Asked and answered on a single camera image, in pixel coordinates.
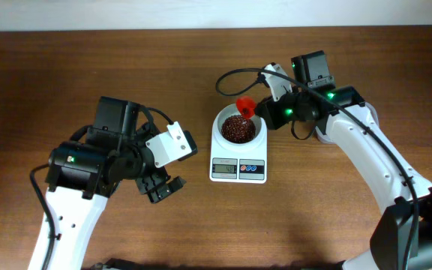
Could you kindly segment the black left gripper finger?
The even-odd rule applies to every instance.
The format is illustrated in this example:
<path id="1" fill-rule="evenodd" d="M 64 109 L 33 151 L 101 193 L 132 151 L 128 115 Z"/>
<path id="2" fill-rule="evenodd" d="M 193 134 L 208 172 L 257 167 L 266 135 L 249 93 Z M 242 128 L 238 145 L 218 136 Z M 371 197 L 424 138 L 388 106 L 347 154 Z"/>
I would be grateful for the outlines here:
<path id="1" fill-rule="evenodd" d="M 135 180 L 141 194 L 148 194 L 164 183 L 164 173 L 160 170 L 139 176 Z"/>
<path id="2" fill-rule="evenodd" d="M 174 194 L 176 191 L 182 189 L 185 184 L 186 181 L 180 176 L 175 177 L 170 182 L 159 184 L 155 189 L 148 193 L 149 201 L 152 204 L 159 203 Z"/>

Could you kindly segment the red plastic measuring scoop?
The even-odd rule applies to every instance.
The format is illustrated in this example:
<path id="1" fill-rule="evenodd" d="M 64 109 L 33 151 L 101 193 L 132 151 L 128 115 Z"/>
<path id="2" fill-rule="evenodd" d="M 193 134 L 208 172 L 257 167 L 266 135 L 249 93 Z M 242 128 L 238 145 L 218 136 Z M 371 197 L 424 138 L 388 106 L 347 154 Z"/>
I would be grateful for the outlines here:
<path id="1" fill-rule="evenodd" d="M 254 110 L 257 107 L 257 103 L 249 96 L 239 97 L 235 102 L 236 108 L 239 113 L 246 119 L 251 119 L 255 112 Z"/>

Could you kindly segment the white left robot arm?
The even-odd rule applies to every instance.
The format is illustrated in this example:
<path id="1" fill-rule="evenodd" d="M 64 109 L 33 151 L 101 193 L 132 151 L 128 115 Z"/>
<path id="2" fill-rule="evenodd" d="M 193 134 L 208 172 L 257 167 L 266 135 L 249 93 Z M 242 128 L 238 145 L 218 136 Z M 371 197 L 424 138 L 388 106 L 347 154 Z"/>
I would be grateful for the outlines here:
<path id="1" fill-rule="evenodd" d="M 159 131 L 153 112 L 139 103 L 101 97 L 94 123 L 51 151 L 43 165 L 45 193 L 30 172 L 43 208 L 30 269 L 80 269 L 95 225 L 121 181 L 135 181 L 152 204 L 184 186 L 185 180 L 171 177 L 165 165 L 195 155 L 197 145 L 176 121 Z"/>

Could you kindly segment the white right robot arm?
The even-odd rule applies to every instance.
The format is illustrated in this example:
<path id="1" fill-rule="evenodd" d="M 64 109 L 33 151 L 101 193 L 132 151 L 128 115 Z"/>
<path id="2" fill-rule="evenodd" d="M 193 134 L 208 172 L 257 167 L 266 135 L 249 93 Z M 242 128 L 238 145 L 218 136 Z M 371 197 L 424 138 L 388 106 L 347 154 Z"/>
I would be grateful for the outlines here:
<path id="1" fill-rule="evenodd" d="M 271 97 L 256 106 L 268 129 L 314 122 L 317 136 L 337 145 L 370 188 L 382 217 L 364 253 L 336 269 L 432 269 L 432 183 L 380 130 L 352 87 L 335 85 L 322 51 L 292 58 L 293 78 L 271 63 L 258 79 Z"/>

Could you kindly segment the white digital kitchen scale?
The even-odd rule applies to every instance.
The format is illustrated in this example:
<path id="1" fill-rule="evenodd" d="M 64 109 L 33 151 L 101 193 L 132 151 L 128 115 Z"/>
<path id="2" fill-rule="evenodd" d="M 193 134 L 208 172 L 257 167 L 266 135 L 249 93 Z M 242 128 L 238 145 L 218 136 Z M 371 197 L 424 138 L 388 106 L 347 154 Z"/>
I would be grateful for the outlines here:
<path id="1" fill-rule="evenodd" d="M 211 133 L 209 178 L 213 182 L 264 184 L 267 179 L 268 144 L 255 148 L 221 146 Z"/>

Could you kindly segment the clear plastic bean container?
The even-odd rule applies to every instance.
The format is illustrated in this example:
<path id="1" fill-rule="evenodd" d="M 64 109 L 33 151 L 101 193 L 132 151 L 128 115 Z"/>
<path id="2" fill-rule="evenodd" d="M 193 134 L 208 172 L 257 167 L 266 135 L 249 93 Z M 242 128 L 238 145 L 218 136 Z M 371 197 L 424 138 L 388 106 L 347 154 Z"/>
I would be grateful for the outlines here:
<path id="1" fill-rule="evenodd" d="M 374 106 L 370 103 L 366 103 L 366 107 L 370 110 L 370 114 L 372 115 L 373 120 L 376 123 L 376 125 L 380 126 L 378 114 L 377 114 L 377 111 L 374 108 Z M 323 132 L 318 127 L 316 127 L 316 136 L 317 136 L 317 139 L 321 143 L 334 144 L 334 142 L 332 140 L 330 140 L 329 136 L 327 134 L 323 134 Z"/>

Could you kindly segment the white round bowl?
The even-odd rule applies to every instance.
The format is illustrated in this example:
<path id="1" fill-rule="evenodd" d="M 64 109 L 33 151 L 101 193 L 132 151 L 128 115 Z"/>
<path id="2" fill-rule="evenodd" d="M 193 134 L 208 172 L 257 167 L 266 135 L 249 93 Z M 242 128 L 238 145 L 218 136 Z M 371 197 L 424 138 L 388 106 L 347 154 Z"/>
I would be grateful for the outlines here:
<path id="1" fill-rule="evenodd" d="M 256 126 L 256 134 L 255 137 L 247 143 L 237 144 L 229 142 L 228 140 L 224 139 L 221 134 L 221 127 L 224 121 L 229 118 L 230 116 L 234 115 L 240 115 L 242 116 L 238 109 L 236 108 L 236 104 L 232 103 L 228 106 L 226 106 L 224 109 L 222 109 L 216 119 L 214 120 L 213 124 L 213 131 L 212 135 L 214 137 L 214 140 L 217 141 L 221 146 L 229 148 L 230 146 L 233 148 L 255 148 L 261 143 L 267 142 L 267 127 L 265 121 L 260 118 L 257 115 L 254 115 L 250 120 L 255 124 Z"/>

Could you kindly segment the red beans in bowl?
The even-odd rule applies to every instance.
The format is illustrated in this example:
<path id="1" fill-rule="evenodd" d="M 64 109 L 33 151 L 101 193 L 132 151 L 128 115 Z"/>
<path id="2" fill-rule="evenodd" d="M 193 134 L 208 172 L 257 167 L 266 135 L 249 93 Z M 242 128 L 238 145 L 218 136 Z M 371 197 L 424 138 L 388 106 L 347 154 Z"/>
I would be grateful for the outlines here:
<path id="1" fill-rule="evenodd" d="M 227 118 L 221 127 L 221 134 L 231 143 L 249 143 L 256 134 L 256 126 L 241 115 L 232 115 Z"/>

